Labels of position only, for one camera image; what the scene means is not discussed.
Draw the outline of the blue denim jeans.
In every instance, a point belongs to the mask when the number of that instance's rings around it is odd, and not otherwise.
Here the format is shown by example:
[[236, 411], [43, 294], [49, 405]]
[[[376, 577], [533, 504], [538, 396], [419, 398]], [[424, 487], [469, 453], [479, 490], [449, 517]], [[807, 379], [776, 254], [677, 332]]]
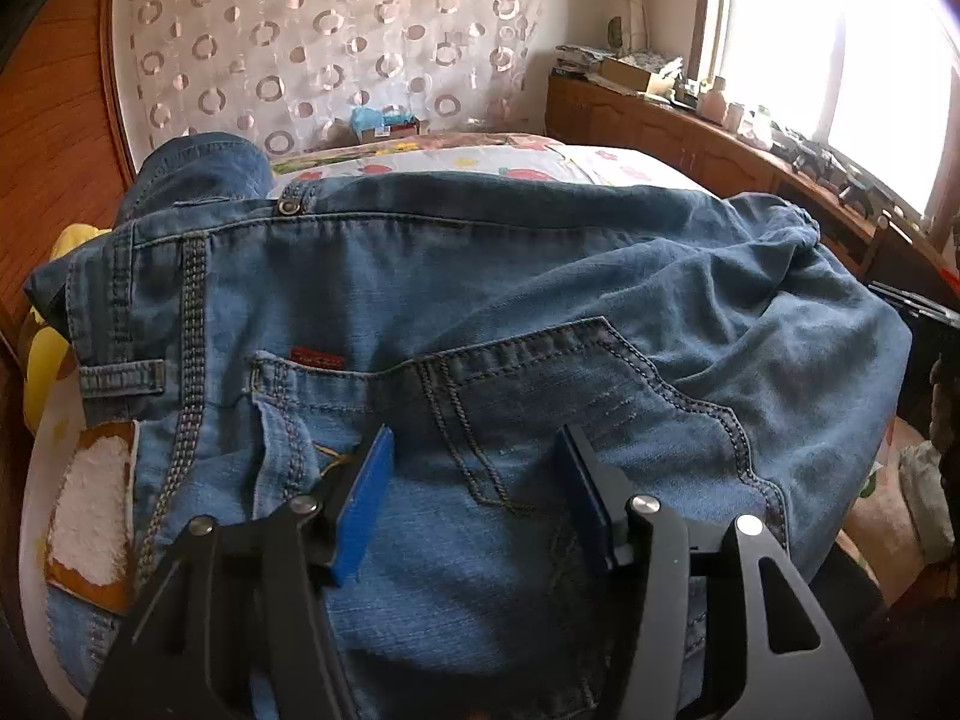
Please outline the blue denim jeans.
[[457, 172], [276, 188], [228, 133], [156, 149], [116, 224], [26, 281], [91, 424], [139, 433], [145, 585], [191, 518], [271, 514], [379, 427], [394, 474], [329, 596], [364, 718], [590, 718], [608, 645], [551, 449], [758, 517], [822, 566], [911, 335], [770, 195]]

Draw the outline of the floral bed sheet mattress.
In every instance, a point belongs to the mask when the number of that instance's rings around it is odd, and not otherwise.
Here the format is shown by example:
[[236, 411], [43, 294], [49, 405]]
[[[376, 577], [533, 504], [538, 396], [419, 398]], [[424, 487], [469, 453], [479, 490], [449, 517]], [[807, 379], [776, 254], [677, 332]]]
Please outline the floral bed sheet mattress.
[[[697, 183], [675, 167], [636, 149], [563, 145], [539, 135], [423, 135], [381, 145], [347, 146], [280, 161], [272, 167], [265, 195], [276, 199], [291, 182], [384, 172], [488, 174], [518, 181], [586, 185], [652, 185], [688, 188]], [[76, 442], [86, 427], [76, 359], [69, 349], [60, 364], [43, 417], [34, 434], [20, 527], [20, 598], [26, 639], [52, 699], [78, 718], [85, 698], [71, 684], [50, 639], [53, 587], [44, 569], [49, 520]]]

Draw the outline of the pink bottle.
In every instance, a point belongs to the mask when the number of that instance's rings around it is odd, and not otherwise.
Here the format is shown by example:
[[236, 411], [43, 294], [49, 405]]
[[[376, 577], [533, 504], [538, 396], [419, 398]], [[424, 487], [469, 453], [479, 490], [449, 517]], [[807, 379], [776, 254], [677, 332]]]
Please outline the pink bottle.
[[713, 84], [698, 96], [698, 115], [711, 124], [722, 125], [727, 115], [726, 78], [716, 76]]

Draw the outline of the yellow plush toy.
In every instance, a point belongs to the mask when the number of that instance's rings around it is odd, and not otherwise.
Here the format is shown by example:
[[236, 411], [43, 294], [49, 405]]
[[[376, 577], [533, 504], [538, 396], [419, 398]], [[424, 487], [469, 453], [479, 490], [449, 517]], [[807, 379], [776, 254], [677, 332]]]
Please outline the yellow plush toy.
[[[49, 252], [49, 260], [61, 259], [80, 245], [109, 232], [109, 227], [73, 223], [62, 229]], [[60, 364], [68, 351], [68, 341], [41, 317], [36, 307], [29, 309], [21, 327], [21, 353], [25, 355], [25, 385], [23, 385], [23, 419], [31, 434], [36, 433], [43, 417], [53, 383], [57, 380]]]

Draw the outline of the wooden sideboard cabinet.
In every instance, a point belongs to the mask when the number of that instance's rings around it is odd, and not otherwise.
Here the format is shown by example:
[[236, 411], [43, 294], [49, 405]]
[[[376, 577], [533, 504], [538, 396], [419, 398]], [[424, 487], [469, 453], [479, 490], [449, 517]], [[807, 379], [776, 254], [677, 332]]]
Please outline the wooden sideboard cabinet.
[[867, 220], [788, 163], [693, 115], [553, 73], [545, 130], [575, 145], [637, 149], [723, 199], [766, 192], [791, 200], [814, 216], [828, 249], [858, 277], [958, 304], [957, 275], [923, 239], [884, 213]]

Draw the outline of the cardboard box on cabinet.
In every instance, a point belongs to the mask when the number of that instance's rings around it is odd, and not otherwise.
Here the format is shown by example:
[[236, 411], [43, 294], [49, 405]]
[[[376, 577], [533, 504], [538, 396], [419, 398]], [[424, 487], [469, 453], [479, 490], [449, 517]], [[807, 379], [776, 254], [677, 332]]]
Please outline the cardboard box on cabinet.
[[659, 94], [667, 96], [669, 89], [674, 86], [674, 75], [663, 71], [651, 71], [636, 67], [620, 59], [602, 60], [599, 75], [606, 82], [630, 89], [633, 93]]

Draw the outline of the circle patterned curtain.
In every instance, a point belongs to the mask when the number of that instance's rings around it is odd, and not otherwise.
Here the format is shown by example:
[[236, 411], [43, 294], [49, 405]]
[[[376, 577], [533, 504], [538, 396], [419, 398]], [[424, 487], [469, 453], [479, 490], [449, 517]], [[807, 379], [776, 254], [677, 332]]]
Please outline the circle patterned curtain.
[[542, 0], [112, 0], [128, 149], [229, 132], [274, 156], [345, 143], [363, 110], [517, 127]]

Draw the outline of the window frame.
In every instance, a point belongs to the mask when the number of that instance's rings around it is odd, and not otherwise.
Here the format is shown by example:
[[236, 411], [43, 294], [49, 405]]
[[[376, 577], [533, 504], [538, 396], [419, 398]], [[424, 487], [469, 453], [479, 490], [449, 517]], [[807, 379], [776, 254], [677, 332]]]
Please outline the window frame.
[[947, 0], [719, 0], [727, 96], [827, 148], [932, 224], [957, 115]]

